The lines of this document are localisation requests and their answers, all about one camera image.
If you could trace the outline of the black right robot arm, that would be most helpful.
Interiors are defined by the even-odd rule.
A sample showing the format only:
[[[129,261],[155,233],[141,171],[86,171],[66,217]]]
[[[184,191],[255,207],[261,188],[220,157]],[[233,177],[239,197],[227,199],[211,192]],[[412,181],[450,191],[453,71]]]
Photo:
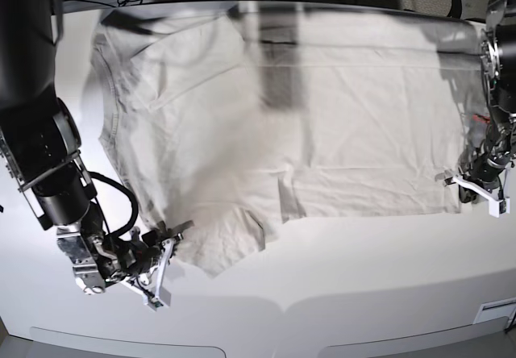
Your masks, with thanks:
[[[132,212],[111,231],[95,181],[80,154],[81,137],[56,95],[55,57],[62,0],[1,0],[1,155],[22,194],[35,195],[40,226],[54,229],[77,285],[98,294],[123,284],[157,301],[183,227],[140,234]]]

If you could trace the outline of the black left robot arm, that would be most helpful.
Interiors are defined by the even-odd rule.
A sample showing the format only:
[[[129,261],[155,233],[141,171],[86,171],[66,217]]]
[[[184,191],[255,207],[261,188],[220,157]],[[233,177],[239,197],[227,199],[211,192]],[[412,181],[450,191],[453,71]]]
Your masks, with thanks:
[[[506,22],[514,16],[515,0],[489,2],[481,38],[482,87],[489,112],[485,138],[466,169],[444,181],[458,186],[464,204],[482,197],[493,217],[510,212],[501,175],[508,177],[515,166],[515,25]]]

